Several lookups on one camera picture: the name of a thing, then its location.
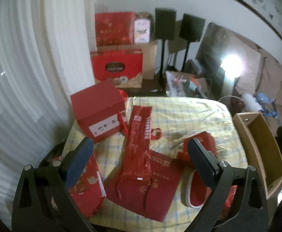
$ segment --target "white wall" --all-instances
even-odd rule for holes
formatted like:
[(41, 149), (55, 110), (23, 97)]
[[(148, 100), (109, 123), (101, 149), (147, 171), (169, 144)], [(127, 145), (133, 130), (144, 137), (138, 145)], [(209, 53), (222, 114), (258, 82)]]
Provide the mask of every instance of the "white wall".
[[(156, 7), (169, 7), (177, 10), (177, 20), (181, 20), (183, 13), (189, 13), (206, 19), (206, 26), (210, 22), (233, 30), (252, 40), (282, 64), (282, 41), (258, 16), (235, 0), (98, 0), (99, 4), (109, 7), (109, 11), (132, 10), (149, 11), (155, 13)], [(188, 58), (194, 58), (199, 43), (192, 43)], [(156, 66), (159, 66), (160, 49), (158, 47)], [(184, 51), (179, 52), (177, 68), (181, 68)]]

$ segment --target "plaid tablecloth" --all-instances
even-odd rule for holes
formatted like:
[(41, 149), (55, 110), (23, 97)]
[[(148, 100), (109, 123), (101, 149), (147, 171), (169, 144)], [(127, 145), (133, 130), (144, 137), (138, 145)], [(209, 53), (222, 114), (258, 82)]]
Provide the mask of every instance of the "plaid tablecloth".
[[(192, 135), (208, 131), (215, 138), (219, 159), (235, 167), (247, 167), (247, 160), (232, 118), (225, 105), (216, 101), (195, 98), (135, 97), (126, 103), (128, 119), (133, 105), (152, 106), (151, 127), (163, 131), (160, 140), (152, 140), (150, 148), (176, 158), (182, 150), (183, 141)], [(74, 150), (84, 134), (75, 122), (68, 136), (63, 155)], [(95, 154), (106, 179), (121, 163), (124, 137), (117, 133), (95, 145)], [(185, 205), (185, 189), (191, 169), (185, 167), (172, 204), (164, 222), (156, 222), (122, 208), (108, 199), (91, 223), (110, 228), (131, 231), (184, 231), (198, 213), (198, 209)]]

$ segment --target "bright light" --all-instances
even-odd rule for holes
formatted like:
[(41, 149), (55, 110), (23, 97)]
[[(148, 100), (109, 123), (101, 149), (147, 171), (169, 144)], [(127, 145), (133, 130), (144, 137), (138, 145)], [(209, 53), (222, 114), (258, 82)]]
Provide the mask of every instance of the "bright light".
[(282, 193), (280, 193), (280, 194), (277, 196), (277, 203), (280, 204), (281, 201), (282, 201)]
[(241, 75), (243, 64), (237, 55), (229, 55), (223, 60), (221, 68), (225, 70), (225, 76), (234, 79)]

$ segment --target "blue gripper pad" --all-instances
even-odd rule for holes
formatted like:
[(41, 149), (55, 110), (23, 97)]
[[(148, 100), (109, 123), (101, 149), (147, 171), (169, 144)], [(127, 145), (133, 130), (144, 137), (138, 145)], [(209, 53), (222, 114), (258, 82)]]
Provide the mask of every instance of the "blue gripper pad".
[[(94, 151), (94, 143), (90, 138), (84, 138), (78, 145), (76, 150), (77, 149), (79, 151), (77, 151), (77, 154), (74, 156), (71, 163), (66, 169), (66, 190), (77, 184), (83, 169), (85, 168), (89, 158), (91, 157)], [(66, 156), (69, 156), (70, 153), (73, 153), (76, 150), (69, 152)]]

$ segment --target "black pole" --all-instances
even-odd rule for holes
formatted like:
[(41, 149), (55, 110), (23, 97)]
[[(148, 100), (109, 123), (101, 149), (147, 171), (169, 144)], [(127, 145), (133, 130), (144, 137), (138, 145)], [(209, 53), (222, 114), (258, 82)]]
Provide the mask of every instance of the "black pole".
[(186, 63), (186, 59), (187, 59), (187, 55), (188, 55), (189, 45), (190, 45), (190, 42), (187, 41), (187, 46), (186, 46), (186, 51), (185, 51), (185, 56), (184, 56), (184, 61), (183, 61), (183, 66), (182, 66), (181, 72), (184, 72), (185, 63)]
[(161, 47), (161, 69), (159, 71), (159, 82), (163, 82), (163, 70), (164, 70), (164, 57), (165, 57), (165, 44), (166, 40), (162, 40), (162, 47)]

